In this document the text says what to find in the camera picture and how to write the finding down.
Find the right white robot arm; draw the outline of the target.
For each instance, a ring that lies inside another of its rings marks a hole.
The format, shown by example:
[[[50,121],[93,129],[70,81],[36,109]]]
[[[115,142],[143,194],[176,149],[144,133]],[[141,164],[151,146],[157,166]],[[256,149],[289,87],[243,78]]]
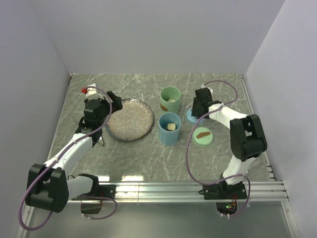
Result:
[[[209,88],[195,91],[191,116],[197,126],[203,119],[212,119],[230,131],[232,158],[222,173],[219,194],[230,198],[235,185],[243,180],[252,162],[267,150],[267,141],[258,115],[237,112],[220,101],[214,101]]]

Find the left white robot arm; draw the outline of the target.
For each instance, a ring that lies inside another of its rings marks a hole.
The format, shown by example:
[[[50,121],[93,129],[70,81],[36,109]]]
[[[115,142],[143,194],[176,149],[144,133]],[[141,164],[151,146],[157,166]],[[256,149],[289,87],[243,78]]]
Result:
[[[85,196],[95,199],[102,195],[97,176],[79,174],[75,179],[68,176],[76,163],[102,137],[102,127],[109,117],[122,110],[122,98],[108,91],[103,97],[98,91],[89,93],[84,101],[84,115],[71,140],[53,158],[44,164],[34,164],[28,174],[25,203],[28,206],[59,213],[68,200]]]

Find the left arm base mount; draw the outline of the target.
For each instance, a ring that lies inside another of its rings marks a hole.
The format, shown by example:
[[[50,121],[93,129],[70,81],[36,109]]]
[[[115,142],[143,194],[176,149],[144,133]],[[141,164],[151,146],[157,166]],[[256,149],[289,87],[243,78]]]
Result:
[[[77,197],[98,200],[100,204],[103,201],[111,201],[114,203],[114,209],[111,213],[103,217],[91,217],[88,214],[82,213],[82,217],[90,220],[103,220],[111,217],[118,208],[117,202],[114,197],[107,196],[105,191],[100,187],[99,178],[89,174],[79,174],[76,178],[73,178],[67,182],[69,197],[68,199],[74,199]]]

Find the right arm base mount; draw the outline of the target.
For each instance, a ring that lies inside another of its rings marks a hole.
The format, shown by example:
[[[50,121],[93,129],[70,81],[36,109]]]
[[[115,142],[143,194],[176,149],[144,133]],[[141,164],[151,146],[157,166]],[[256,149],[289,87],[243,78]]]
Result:
[[[228,184],[227,180],[231,178],[245,179],[248,188],[246,189],[243,181],[236,184]],[[220,216],[226,216],[229,219],[237,216],[250,205],[251,181],[242,174],[226,178],[221,175],[217,183],[203,184],[203,188],[198,193],[203,196],[204,200],[216,200],[215,206]]]

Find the blue lid brown handle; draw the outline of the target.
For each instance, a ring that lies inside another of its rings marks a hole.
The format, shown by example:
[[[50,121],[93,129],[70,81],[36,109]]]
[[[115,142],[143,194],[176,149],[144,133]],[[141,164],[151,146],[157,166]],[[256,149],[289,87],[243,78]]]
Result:
[[[196,122],[198,121],[198,118],[192,116],[191,114],[192,114],[192,109],[188,109],[186,112],[186,120],[190,124],[196,124]]]

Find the green lid brown handle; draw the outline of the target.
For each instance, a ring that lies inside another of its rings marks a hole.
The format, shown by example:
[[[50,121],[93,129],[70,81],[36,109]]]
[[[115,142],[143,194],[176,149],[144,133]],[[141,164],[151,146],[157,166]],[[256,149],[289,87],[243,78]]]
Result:
[[[194,130],[192,139],[196,145],[207,147],[213,142],[213,134],[206,127],[198,127]]]

